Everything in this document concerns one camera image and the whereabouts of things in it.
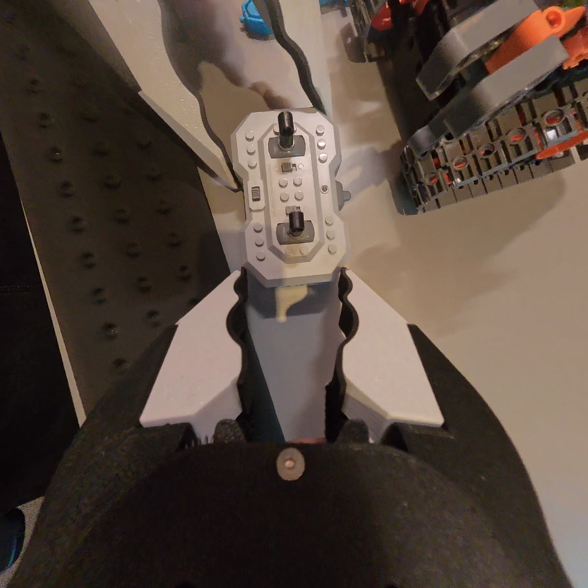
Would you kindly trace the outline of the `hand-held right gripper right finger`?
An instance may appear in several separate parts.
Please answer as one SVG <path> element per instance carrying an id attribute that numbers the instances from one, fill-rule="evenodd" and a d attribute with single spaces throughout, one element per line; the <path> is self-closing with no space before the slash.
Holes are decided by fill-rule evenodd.
<path id="1" fill-rule="evenodd" d="M 445 418 L 408 323 L 362 279 L 342 268 L 334 371 L 325 392 L 325 437 L 335 442 L 347 421 L 360 421 L 378 442 L 395 425 L 442 430 Z"/>

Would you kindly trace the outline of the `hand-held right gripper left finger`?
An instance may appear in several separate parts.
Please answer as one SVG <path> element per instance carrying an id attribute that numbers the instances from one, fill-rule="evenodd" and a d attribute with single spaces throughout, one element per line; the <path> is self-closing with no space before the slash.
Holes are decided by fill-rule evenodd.
<path id="1" fill-rule="evenodd" d="M 252 415 L 247 272 L 236 270 L 176 324 L 140 416 L 144 428 L 187 423 L 211 440 L 218 422 Z"/>

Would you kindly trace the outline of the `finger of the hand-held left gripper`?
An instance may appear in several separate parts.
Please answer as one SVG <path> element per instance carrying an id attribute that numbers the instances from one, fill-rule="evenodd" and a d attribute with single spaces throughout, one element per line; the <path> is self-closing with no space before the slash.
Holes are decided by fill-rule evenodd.
<path id="1" fill-rule="evenodd" d="M 265 1 L 278 44 L 290 55 L 311 105 L 333 115 L 332 89 L 318 1 Z"/>
<path id="2" fill-rule="evenodd" d="M 139 95 L 227 187 L 238 189 L 224 147 L 206 129 L 202 107 L 169 59 L 158 1 L 90 1 L 140 87 Z"/>

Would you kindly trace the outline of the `blue brick separator tool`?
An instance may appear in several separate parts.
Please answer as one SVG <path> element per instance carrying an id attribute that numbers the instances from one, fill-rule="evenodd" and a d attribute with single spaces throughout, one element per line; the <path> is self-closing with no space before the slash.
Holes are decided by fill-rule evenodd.
<path id="1" fill-rule="evenodd" d="M 260 15 L 253 1 L 244 1 L 241 4 L 239 21 L 243 30 L 255 38 L 271 38 L 273 31 L 266 20 Z"/>

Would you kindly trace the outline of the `white control hub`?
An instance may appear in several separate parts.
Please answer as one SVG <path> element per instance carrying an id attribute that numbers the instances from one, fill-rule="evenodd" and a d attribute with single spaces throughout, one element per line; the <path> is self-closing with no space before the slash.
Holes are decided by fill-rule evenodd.
<path id="1" fill-rule="evenodd" d="M 293 147 L 278 144 L 278 114 L 290 111 Z M 349 195 L 337 173 L 342 163 L 340 133 L 331 120 L 310 108 L 248 114 L 231 135 L 233 170 L 241 182 L 245 222 L 241 228 L 249 305 L 264 318 L 277 311 L 276 290 L 305 288 L 337 277 L 348 251 L 341 210 Z M 305 231 L 288 233 L 287 208 L 300 207 Z"/>

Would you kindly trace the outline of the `tracked toy robot vehicle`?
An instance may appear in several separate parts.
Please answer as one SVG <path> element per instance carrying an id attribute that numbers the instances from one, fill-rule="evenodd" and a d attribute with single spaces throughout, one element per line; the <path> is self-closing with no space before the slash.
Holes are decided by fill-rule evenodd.
<path id="1" fill-rule="evenodd" d="M 395 204 L 437 210 L 587 156 L 587 1 L 349 1 L 406 139 Z"/>

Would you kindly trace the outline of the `black dimpled pad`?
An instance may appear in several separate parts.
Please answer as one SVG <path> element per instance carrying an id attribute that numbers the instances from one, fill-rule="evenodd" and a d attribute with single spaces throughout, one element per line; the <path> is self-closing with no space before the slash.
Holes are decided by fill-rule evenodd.
<path id="1" fill-rule="evenodd" d="M 54 1 L 1 1 L 1 132 L 80 418 L 229 275 L 193 154 Z"/>

